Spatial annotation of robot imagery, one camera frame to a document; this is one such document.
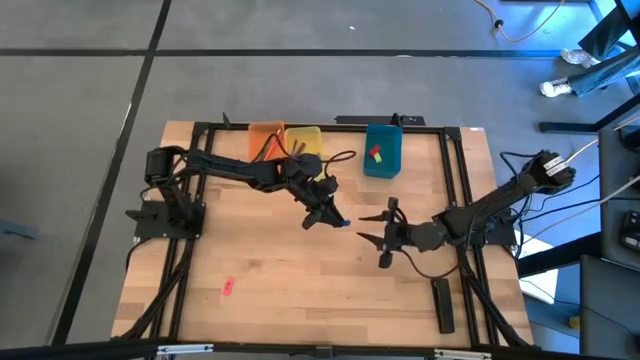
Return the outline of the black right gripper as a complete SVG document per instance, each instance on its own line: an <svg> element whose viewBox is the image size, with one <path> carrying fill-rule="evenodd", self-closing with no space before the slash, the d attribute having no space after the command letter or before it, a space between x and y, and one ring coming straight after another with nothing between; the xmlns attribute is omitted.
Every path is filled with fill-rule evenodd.
<svg viewBox="0 0 640 360"><path fill-rule="evenodd" d="M383 237L358 232L360 237L381 251L379 267L383 269L390 267L393 253L400 252L404 246L413 246L419 252L433 251L442 246L448 236L446 227L440 223L409 224L395 197L389 198L387 209L379 215L360 217L359 220L385 222Z"/></svg>

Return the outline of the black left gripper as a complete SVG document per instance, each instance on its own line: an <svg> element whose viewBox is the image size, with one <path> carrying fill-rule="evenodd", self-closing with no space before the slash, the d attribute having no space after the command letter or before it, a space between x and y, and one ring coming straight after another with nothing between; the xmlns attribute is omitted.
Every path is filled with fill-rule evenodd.
<svg viewBox="0 0 640 360"><path fill-rule="evenodd" d="M300 201L311 210L302 222L304 230L309 230L320 222L332 227L344 227L346 219L337 209L334 194L338 189L335 176L329 176L319 181L310 180L303 184Z"/></svg>

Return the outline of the yellow translucent plastic bin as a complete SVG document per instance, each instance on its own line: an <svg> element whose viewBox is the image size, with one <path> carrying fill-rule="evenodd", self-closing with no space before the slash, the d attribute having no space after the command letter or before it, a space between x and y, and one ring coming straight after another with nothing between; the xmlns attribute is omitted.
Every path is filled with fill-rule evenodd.
<svg viewBox="0 0 640 360"><path fill-rule="evenodd" d="M306 143L302 154L317 155L320 159L324 157L321 130L317 126L287 128L284 132L284 139L285 150L289 155L293 142L297 139L297 149L302 142Z"/></svg>

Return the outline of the teal plastic bin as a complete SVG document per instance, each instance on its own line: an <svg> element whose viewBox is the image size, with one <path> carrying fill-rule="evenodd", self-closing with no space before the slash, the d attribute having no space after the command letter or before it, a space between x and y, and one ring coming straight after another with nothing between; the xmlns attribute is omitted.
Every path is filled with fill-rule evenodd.
<svg viewBox="0 0 640 360"><path fill-rule="evenodd" d="M402 139L400 127L392 125L369 124L366 128L363 173L369 177L392 179L398 175L402 166ZM368 151L374 146L381 147L381 163L376 163Z"/></svg>

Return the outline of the orange translucent plastic bin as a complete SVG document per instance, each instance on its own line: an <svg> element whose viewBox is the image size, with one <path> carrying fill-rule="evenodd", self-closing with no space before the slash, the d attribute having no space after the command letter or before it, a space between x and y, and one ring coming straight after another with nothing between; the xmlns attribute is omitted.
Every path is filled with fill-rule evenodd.
<svg viewBox="0 0 640 360"><path fill-rule="evenodd" d="M248 126L248 139L249 139L249 158L253 161L260 161L259 156L263 150L264 144L268 137L275 133L278 129L281 130L279 141L282 145L285 145L284 131L285 124L283 121L271 121L271 122L255 122L250 123ZM274 147L271 156L267 160L276 158L284 158L285 154L281 147L277 144Z"/></svg>

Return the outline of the black power strip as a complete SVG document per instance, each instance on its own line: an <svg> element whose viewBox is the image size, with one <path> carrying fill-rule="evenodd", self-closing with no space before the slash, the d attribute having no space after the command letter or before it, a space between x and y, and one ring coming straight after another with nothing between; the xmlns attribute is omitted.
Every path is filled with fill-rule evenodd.
<svg viewBox="0 0 640 360"><path fill-rule="evenodd" d="M338 115L334 118L337 124L382 124L397 126L425 126L425 120L422 116L416 115Z"/></svg>

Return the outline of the white paper sheet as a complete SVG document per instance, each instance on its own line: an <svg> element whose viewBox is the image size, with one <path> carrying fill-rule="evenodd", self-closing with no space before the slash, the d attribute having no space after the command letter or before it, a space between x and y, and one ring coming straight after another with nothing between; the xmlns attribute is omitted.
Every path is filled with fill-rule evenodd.
<svg viewBox="0 0 640 360"><path fill-rule="evenodd" d="M523 248L518 258L521 259L552 248L553 246L548 243L532 238L528 235L524 235ZM519 284L525 295L549 305L553 305L555 303L557 279L558 270L554 269L521 278L519 280Z"/></svg>

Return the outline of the black table leg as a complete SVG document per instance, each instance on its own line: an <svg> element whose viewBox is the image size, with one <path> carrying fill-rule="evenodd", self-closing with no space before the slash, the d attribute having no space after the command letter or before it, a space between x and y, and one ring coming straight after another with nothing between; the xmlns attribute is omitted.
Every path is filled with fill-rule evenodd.
<svg viewBox="0 0 640 360"><path fill-rule="evenodd" d="M594 134L614 123L619 123L636 110L640 110L640 93L595 123L540 122L538 129L542 133Z"/></svg>

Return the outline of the person's foot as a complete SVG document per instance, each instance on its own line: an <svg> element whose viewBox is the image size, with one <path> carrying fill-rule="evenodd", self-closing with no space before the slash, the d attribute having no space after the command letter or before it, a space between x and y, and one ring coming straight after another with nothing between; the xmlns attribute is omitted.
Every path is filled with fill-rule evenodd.
<svg viewBox="0 0 640 360"><path fill-rule="evenodd" d="M600 61L584 50L561 50L561 58L572 65L581 65L584 68L597 65Z"/></svg>
<svg viewBox="0 0 640 360"><path fill-rule="evenodd" d="M547 98L573 93L573 89L567 78L542 82L539 85L539 90L541 94Z"/></svg>

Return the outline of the grey desk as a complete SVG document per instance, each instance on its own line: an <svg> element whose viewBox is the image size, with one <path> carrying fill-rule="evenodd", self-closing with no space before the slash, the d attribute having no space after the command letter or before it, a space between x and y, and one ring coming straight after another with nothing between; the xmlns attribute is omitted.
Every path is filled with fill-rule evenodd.
<svg viewBox="0 0 640 360"><path fill-rule="evenodd" d="M640 153L625 148L613 129L601 130L598 138L600 192L606 197L640 175ZM621 227L628 211L640 213L640 190L632 185L600 208L601 252L607 260L640 269L640 250L622 243Z"/></svg>

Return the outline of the grey cabinet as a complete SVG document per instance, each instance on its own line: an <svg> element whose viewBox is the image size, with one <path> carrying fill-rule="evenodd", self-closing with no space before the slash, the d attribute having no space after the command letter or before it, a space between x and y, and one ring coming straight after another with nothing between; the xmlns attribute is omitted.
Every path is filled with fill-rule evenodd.
<svg viewBox="0 0 640 360"><path fill-rule="evenodd" d="M640 271L580 260L580 353L640 360Z"/></svg>

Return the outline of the black controller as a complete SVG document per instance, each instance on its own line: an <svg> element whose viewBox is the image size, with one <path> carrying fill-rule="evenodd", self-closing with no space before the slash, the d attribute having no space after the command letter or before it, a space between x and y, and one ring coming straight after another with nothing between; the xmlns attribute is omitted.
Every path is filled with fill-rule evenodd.
<svg viewBox="0 0 640 360"><path fill-rule="evenodd" d="M629 210L625 213L620 238L623 246L640 252L640 212Z"/></svg>

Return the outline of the black rig crossbar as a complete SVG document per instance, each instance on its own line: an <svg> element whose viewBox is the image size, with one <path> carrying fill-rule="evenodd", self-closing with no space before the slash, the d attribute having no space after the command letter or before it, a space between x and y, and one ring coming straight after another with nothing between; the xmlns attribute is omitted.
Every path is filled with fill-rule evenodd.
<svg viewBox="0 0 640 360"><path fill-rule="evenodd" d="M157 356L160 345L213 344L214 351L207 353L257 353L306 355L319 359L337 356L393 356L433 359L436 348L429 347L368 347L331 345L266 345L249 343L179 343L168 338L115 339L104 342L89 342L13 348L0 350L0 360L132 360ZM542 351L535 348L479 345L468 350L492 354L493 360L621 360L587 355Z"/></svg>

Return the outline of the black aluminium table frame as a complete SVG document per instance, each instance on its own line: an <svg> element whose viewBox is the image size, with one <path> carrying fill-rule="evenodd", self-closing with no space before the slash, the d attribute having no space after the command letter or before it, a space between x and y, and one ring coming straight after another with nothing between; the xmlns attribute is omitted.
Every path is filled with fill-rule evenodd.
<svg viewBox="0 0 640 360"><path fill-rule="evenodd" d="M393 179L364 175L365 130L325 127L323 152L354 150L331 163L336 205L350 226L317 224L304 230L303 206L284 191L264 194L210 177L192 179L188 192L206 204L185 284L173 292L155 325L161 336L183 341L387 347L468 347L488 341L480 307L467 323L464 290L452 247L408 249L382 269L373 245L358 232L380 234L378 222L360 221L397 197L413 223L464 200L452 140L431 128L410 128L401 172ZM230 296L222 295L234 278ZM449 282L455 332L441 334L431 280Z"/></svg>

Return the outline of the silver metal bracket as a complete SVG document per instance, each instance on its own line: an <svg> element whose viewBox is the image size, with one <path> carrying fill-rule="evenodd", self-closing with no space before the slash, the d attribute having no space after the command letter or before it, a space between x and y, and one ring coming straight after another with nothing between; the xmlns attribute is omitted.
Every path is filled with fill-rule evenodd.
<svg viewBox="0 0 640 360"><path fill-rule="evenodd" d="M213 352L213 344L173 344L173 345L160 345L157 348L157 356L173 356L181 354L198 354Z"/></svg>
<svg viewBox="0 0 640 360"><path fill-rule="evenodd" d="M434 350L434 360L493 360L491 353L468 350L438 349Z"/></svg>

